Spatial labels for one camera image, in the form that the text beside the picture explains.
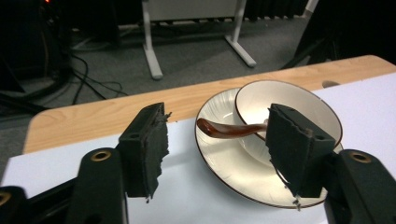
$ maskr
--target saucer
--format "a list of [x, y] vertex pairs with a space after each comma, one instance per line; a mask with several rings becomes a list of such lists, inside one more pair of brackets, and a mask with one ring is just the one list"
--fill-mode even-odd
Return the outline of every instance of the saucer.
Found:
[[[233, 107], [239, 89], [220, 92], [202, 106], [197, 118], [218, 123], [233, 124]], [[296, 208], [296, 200], [285, 188], [273, 166], [251, 157], [237, 139], [211, 138], [195, 126], [195, 138], [204, 161], [226, 186], [258, 203], [274, 207]], [[324, 189], [319, 198], [303, 198], [301, 207], [322, 203]]]

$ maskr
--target white bowl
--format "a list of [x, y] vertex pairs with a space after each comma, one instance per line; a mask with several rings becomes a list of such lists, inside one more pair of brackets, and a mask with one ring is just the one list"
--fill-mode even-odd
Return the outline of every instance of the white bowl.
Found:
[[[269, 117], [271, 104], [292, 107], [313, 121], [335, 139], [336, 148], [342, 138], [343, 129], [334, 111], [311, 91], [280, 81], [263, 80], [247, 84], [235, 98], [234, 123], [264, 123]], [[272, 165], [265, 132], [238, 138], [241, 146], [256, 160]]]

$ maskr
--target spoon handle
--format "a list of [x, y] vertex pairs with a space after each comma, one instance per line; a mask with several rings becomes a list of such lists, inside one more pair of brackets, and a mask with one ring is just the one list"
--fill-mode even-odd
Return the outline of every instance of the spoon handle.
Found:
[[253, 133], [265, 132], [267, 124], [231, 125], [220, 124], [200, 118], [196, 122], [198, 128], [209, 137], [214, 138], [237, 138]]

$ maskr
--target white table surface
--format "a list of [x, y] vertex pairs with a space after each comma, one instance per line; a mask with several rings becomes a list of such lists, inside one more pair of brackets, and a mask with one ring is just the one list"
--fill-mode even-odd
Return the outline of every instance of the white table surface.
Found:
[[[340, 118], [344, 148], [368, 152], [396, 176], [396, 73], [349, 83], [315, 94]], [[255, 203], [222, 184], [203, 161], [194, 119], [169, 123], [170, 154], [154, 199], [128, 199], [130, 223], [327, 223], [322, 204], [297, 210]], [[119, 135], [11, 158], [2, 186], [25, 188], [28, 197], [77, 175], [82, 156], [115, 147]]]

